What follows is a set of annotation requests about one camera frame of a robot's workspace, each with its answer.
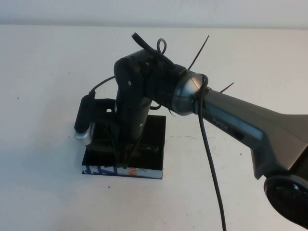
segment white table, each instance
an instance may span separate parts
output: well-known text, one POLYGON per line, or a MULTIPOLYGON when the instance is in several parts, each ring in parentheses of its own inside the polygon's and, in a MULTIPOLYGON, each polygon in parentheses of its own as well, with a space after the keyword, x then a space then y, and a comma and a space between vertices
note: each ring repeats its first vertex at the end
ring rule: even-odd
MULTIPOLYGON (((308 31, 0 26, 0 230, 219 231, 221 222, 198 118, 167 109, 162 180, 81 174, 74 139, 81 98, 140 49, 138 32, 226 94, 289 114, 308 114, 308 31)), ((97 98, 115 98, 108 82, 97 98)), ((229 231, 303 230, 281 217, 254 178, 250 150, 205 123, 229 231)))

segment white wall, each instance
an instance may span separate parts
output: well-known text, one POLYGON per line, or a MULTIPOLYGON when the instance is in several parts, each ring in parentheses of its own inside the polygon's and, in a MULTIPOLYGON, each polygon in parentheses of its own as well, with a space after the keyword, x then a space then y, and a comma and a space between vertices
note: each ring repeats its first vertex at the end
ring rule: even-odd
POLYGON ((308 28, 308 1, 0 0, 0 23, 308 28))

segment black acrylic stand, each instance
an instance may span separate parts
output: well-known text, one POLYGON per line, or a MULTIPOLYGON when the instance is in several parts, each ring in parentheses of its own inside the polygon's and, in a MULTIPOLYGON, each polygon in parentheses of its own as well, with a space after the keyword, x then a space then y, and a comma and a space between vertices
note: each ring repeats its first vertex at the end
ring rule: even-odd
MULTIPOLYGON (((82 161, 83 174, 161 179, 163 175, 166 117, 149 115, 144 125, 139 149, 132 154, 128 167, 117 167, 112 148, 94 151, 87 148, 82 161)), ((108 140, 103 126, 96 125, 94 140, 108 140)))

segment black cable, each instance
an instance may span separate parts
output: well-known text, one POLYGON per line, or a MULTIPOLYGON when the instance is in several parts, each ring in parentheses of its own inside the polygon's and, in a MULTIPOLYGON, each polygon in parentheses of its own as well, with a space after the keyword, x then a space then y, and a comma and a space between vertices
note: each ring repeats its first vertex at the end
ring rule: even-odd
MULTIPOLYGON (((167 49, 167 42, 166 40, 164 40, 163 38, 160 38, 159 40, 157 40, 157 44, 156 44, 156 47, 157 47, 157 51, 161 54, 164 54, 166 49, 167 49), (163 48, 163 51, 160 50, 160 43, 163 42, 164 44, 164 48, 163 48)), ((158 105, 158 106, 151 106, 150 109, 151 110, 158 110, 159 108, 161 108, 162 105, 158 105)))
POLYGON ((155 107, 151 106, 150 109, 155 111, 155 110, 158 110, 161 107, 162 107, 162 105, 158 105, 158 106, 155 106, 155 107))
POLYGON ((154 50, 149 44, 147 44, 137 33, 134 33, 132 35, 132 38, 135 40, 135 42, 144 48, 147 52, 149 52, 154 57, 159 58, 161 61, 163 61, 169 68, 173 69, 175 67, 174 63, 165 57, 162 53, 159 51, 154 50))
POLYGON ((97 84, 94 88, 92 88, 91 91, 95 91, 98 87, 100 87, 100 86, 103 85, 104 83, 106 83, 106 82, 108 82, 109 80, 114 79, 114 78, 115 78, 115 76, 112 76, 112 77, 110 77, 110 78, 105 79, 104 81, 102 81, 102 82, 100 82, 99 84, 97 84))
POLYGON ((200 129, 201 129, 201 133, 202 133, 202 137, 203 137, 203 142, 204 142, 204 145, 205 145, 205 151, 206 151, 206 155, 207 155, 208 162, 209 162, 209 165, 210 165, 213 183, 214 183, 216 196, 217 196, 217 200, 218 200, 218 205, 219 205, 219 209, 220 209, 222 230, 226 231, 227 227, 226 227, 225 214, 224 214, 224 210, 223 210, 223 203, 222 203, 222 199, 221 199, 221 195, 220 195, 220 190, 219 190, 218 180, 217 180, 215 167, 214 167, 214 163, 213 163, 213 158, 212 158, 212 155, 211 155, 210 147, 208 145, 208 140, 207 140, 207 137, 206 137, 205 127, 204 127, 204 123, 203 123, 202 108, 203 108, 203 99, 204 99, 204 96, 206 94, 207 84, 208 84, 208 78, 206 76, 204 76, 204 82, 203 82, 203 84, 200 88, 198 117, 199 117, 199 123, 200 123, 200 129))
POLYGON ((157 40, 156 47, 157 47, 157 51, 159 53, 164 54, 165 51, 167 50, 167 42, 166 42, 166 40, 164 40, 163 38, 160 38, 159 40, 157 40), (163 44, 164 44, 163 51, 160 51, 160 42, 163 42, 163 44))
POLYGON ((206 38, 205 42, 203 43, 203 45, 202 45, 201 49, 199 50, 199 52, 197 53, 196 57, 194 58, 194 60, 193 60, 192 64, 188 67, 188 70, 190 70, 190 69, 191 69, 191 67, 193 66, 194 62, 196 62, 196 60, 197 60, 197 58, 198 58, 199 54, 201 53, 201 51, 202 51, 202 49, 203 49, 204 45, 206 44, 206 41, 207 41, 208 37, 210 37, 210 35, 208 35, 208 36, 207 36, 207 38, 206 38))

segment white surface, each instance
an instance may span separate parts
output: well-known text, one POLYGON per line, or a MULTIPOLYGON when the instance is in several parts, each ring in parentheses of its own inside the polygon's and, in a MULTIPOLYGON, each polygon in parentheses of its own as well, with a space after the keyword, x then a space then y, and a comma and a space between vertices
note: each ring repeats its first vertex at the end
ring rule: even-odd
MULTIPOLYGON (((0 230, 220 231, 195 115, 167 115, 162 180, 81 174, 85 148, 74 138, 81 98, 113 75, 116 60, 140 49, 138 32, 231 96, 290 114, 308 114, 308 31, 0 26, 0 230)), ((97 90, 114 98, 115 81, 97 90)), ((302 228, 269 204, 250 150, 205 123, 229 231, 302 228)))
POLYGON ((0 0, 0 23, 308 28, 306 0, 0 0))

